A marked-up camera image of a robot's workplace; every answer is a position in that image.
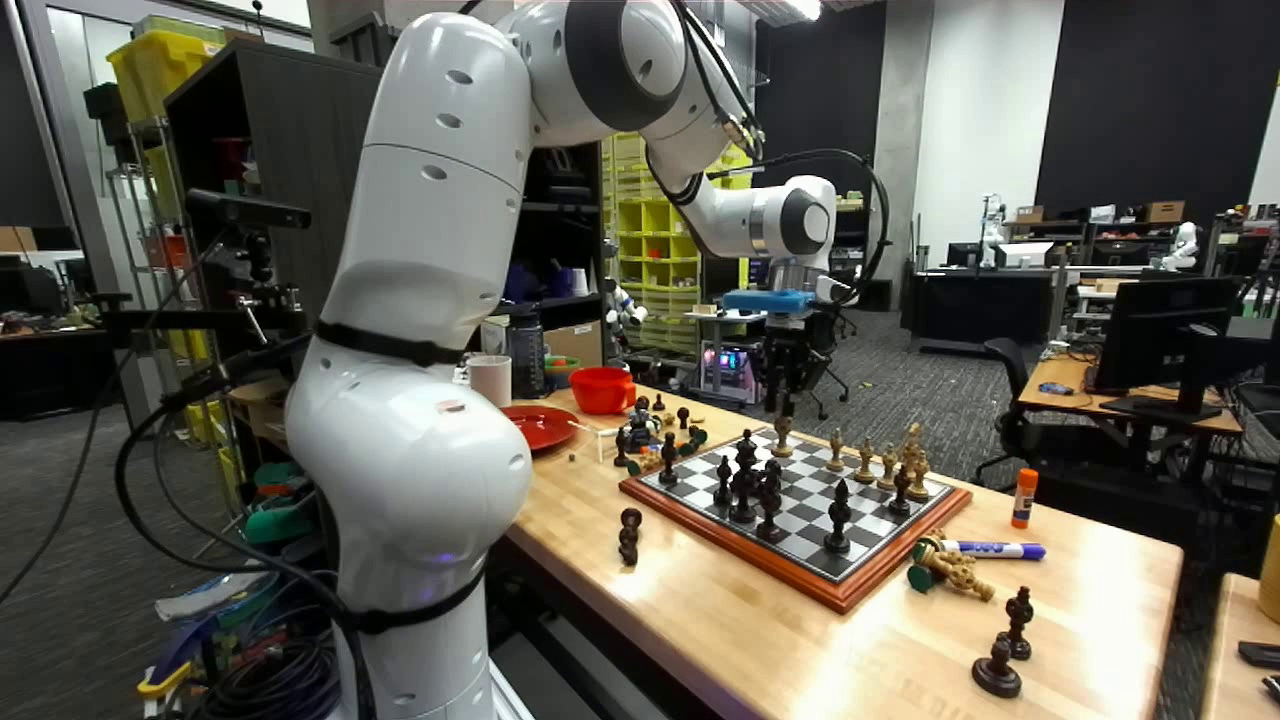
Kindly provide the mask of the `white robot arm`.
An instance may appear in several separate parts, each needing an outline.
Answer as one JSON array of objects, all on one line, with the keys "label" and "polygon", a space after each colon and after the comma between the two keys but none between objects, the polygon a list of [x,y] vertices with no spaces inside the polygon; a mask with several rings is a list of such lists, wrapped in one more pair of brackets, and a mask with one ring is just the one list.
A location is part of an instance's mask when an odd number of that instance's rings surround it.
[{"label": "white robot arm", "polygon": [[526,161],[611,132],[701,249],[819,268],[836,187],[721,187],[734,73],[681,0],[518,0],[416,16],[380,73],[339,265],[285,400],[293,458],[337,521],[333,720],[496,720],[488,548],[533,482],[518,428],[464,380],[514,249]]}]

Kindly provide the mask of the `black gripper body blue camera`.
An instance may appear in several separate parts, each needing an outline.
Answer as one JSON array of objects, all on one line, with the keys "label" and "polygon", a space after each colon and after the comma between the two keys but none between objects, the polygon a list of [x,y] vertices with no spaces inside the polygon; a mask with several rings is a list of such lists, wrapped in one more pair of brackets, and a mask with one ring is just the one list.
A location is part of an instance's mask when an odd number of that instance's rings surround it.
[{"label": "black gripper body blue camera", "polygon": [[762,321],[756,369],[773,400],[813,392],[814,380],[831,369],[840,308],[819,298],[814,291],[734,289],[721,295],[721,308]]}]

